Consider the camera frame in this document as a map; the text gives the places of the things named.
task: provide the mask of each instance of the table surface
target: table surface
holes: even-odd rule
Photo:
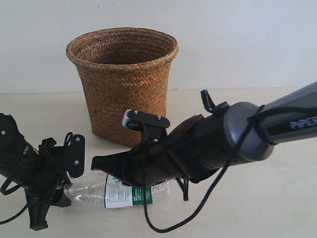
[[[297,88],[210,90],[216,103],[249,101],[269,103]],[[33,145],[53,137],[62,144],[67,132],[86,137],[85,174],[73,183],[85,181],[94,155],[107,155],[130,148],[91,133],[82,93],[0,95],[0,112],[16,119],[21,133]],[[170,129],[194,114],[204,114],[199,91],[170,91],[167,117]],[[187,225],[167,234],[151,230],[143,207],[105,209],[102,205],[73,202],[66,208],[51,207],[48,229],[29,229],[28,212],[1,226],[1,237],[217,237],[217,238],[314,238],[317,224],[316,139],[276,146],[265,161],[228,169],[198,216]],[[149,207],[154,225],[166,228],[188,217],[203,198],[213,178],[190,184],[188,202],[175,182],[170,183],[167,200]],[[0,220],[15,214],[25,204],[20,189],[0,196]]]

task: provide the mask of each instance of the table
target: table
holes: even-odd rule
[[[215,103],[250,101],[269,103],[297,88],[210,90]],[[129,150],[92,135],[83,93],[0,95],[0,112],[11,114],[21,133],[37,146],[53,137],[62,144],[72,131],[86,137],[84,176],[90,176],[91,158]],[[199,91],[169,91],[167,117],[170,130],[193,114],[207,115]],[[73,202],[66,208],[51,207],[49,228],[29,229],[28,213],[0,227],[1,237],[152,237],[152,238],[314,238],[317,231],[317,139],[289,142],[276,146],[265,161],[228,169],[205,207],[187,225],[167,234],[152,231],[143,207],[104,209],[103,206]],[[181,190],[170,183],[165,201],[149,206],[149,216],[159,228],[166,228],[189,216],[203,198],[212,178],[190,184],[188,202]],[[22,190],[0,196],[0,220],[15,214],[25,204]]]

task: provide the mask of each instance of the basket rim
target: basket rim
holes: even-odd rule
[[[172,42],[172,50],[159,58],[156,58],[154,60],[141,62],[141,63],[132,63],[132,64],[103,64],[103,63],[95,63],[91,61],[87,61],[84,59],[78,58],[73,53],[73,48],[76,47],[76,45],[82,40],[86,39],[87,36],[90,35],[96,35],[96,34],[107,34],[107,33],[116,33],[116,32],[144,32],[144,33],[152,33],[154,35],[162,36],[162,38],[165,38],[167,40],[170,40]],[[77,67],[84,67],[89,68],[93,70],[115,70],[115,71],[136,71],[136,70],[150,70],[153,67],[157,67],[159,65],[166,64],[170,61],[172,61],[177,53],[178,53],[178,42],[177,40],[164,32],[148,29],[148,28],[138,28],[138,27],[115,27],[115,28],[107,28],[107,29],[101,29],[96,30],[92,32],[88,32],[85,34],[82,34],[75,39],[73,39],[66,47],[66,56],[68,59]]]

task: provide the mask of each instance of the white label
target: white label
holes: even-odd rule
[[[119,208],[133,206],[132,187],[124,186],[113,176],[107,176],[105,207]]]

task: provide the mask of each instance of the white wall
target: white wall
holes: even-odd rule
[[[316,80],[315,0],[0,0],[0,93],[82,91],[66,45],[120,26],[177,38],[170,89]]]

